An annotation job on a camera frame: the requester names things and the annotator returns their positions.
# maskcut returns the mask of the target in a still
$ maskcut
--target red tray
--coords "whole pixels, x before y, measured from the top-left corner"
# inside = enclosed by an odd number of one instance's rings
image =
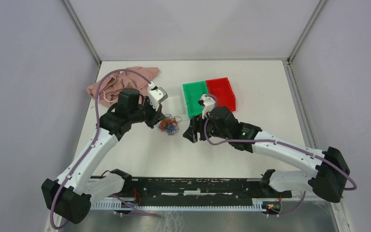
[[[227,77],[205,81],[208,92],[217,97],[217,106],[226,106],[235,111],[235,95]]]

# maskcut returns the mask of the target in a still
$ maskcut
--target green tray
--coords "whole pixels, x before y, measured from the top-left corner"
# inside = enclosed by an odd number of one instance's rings
[[[208,93],[205,81],[183,84],[185,102],[187,103],[188,117],[202,113],[202,107],[198,103],[203,94]]]

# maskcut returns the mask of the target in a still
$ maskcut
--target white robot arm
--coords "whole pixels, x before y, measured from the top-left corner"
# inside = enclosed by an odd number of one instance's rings
[[[55,181],[45,180],[42,191],[48,209],[56,202],[54,212],[76,224],[85,218],[92,205],[121,192],[125,181],[132,181],[131,175],[115,170],[101,180],[88,183],[104,156],[131,129],[133,123],[145,122],[152,128],[164,118],[161,102],[167,98],[167,93],[162,88],[154,86],[148,97],[142,96],[142,104],[138,104],[139,98],[138,90],[124,89],[118,102],[100,117],[97,140],[93,142],[97,133],[95,131],[80,155]],[[203,106],[203,114],[191,118],[190,126],[183,137],[195,143],[199,133],[200,140],[207,140],[213,145],[229,143],[237,150],[266,155],[300,170],[267,170],[260,181],[263,192],[313,191],[327,201],[340,201],[346,178],[323,162],[329,160],[337,169],[349,175],[349,168],[339,150],[330,147],[325,152],[299,146],[279,139],[259,127],[238,122],[228,108],[215,107],[215,101],[209,96],[203,95],[199,103]],[[214,144],[209,140],[210,137],[225,140]]]

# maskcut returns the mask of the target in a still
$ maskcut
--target pink towel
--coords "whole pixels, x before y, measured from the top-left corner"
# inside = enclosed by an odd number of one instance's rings
[[[131,67],[127,69],[139,72],[150,81],[153,80],[160,72],[160,69],[158,68]],[[90,96],[92,96],[92,98],[95,98],[98,85],[99,81],[86,88],[87,92]],[[109,75],[106,77],[106,80],[104,80],[103,84],[101,84],[99,89],[99,103],[106,107],[112,106],[117,102],[119,93],[123,88],[138,89],[143,96],[147,96],[148,94],[148,84],[143,78],[132,72],[119,72]]]

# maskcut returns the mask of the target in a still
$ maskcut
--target white tabletop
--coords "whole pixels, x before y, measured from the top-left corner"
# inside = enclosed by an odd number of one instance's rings
[[[153,81],[163,88],[228,77],[237,100],[234,115],[239,121],[304,145],[281,61],[107,61],[102,63],[97,80],[112,70],[133,66],[160,68],[160,74]],[[102,115],[107,108],[99,106]],[[118,168],[133,176],[260,178],[267,169],[296,170],[266,156],[238,151],[228,144],[212,146],[202,141],[193,144],[182,137],[188,123],[187,119],[180,123],[180,132],[174,136],[150,129],[144,123],[133,125],[94,174]],[[89,141],[95,124],[92,99],[75,157]]]

